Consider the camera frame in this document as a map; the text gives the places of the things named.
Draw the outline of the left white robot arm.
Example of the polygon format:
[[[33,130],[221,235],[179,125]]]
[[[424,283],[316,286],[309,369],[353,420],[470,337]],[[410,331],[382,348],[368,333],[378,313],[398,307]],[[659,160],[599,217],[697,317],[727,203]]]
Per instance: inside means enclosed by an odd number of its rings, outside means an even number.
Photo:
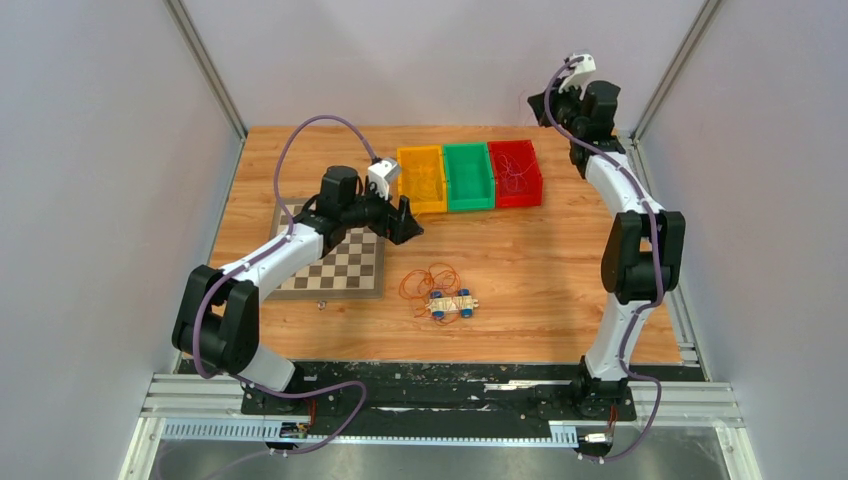
[[[395,245],[422,234],[410,201],[392,202],[391,184],[401,167],[375,161],[364,178],[347,166],[331,166],[320,191],[289,217],[286,229],[242,259],[216,269],[196,267],[188,276],[172,344],[189,354],[204,378],[230,375],[267,390],[282,414],[300,410],[306,388],[295,364],[260,343],[260,306],[287,279],[331,253],[351,229],[368,228]]]

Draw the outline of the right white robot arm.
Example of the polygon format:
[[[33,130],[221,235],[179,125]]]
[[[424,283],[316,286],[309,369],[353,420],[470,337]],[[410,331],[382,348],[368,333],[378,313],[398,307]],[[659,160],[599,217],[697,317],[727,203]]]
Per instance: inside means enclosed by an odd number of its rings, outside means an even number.
[[[683,214],[656,202],[628,165],[614,126],[619,92],[607,81],[581,88],[556,78],[528,99],[538,123],[567,138],[572,164],[612,217],[601,260],[607,303],[568,395],[582,418],[598,418],[624,405],[643,326],[678,284],[686,229]]]

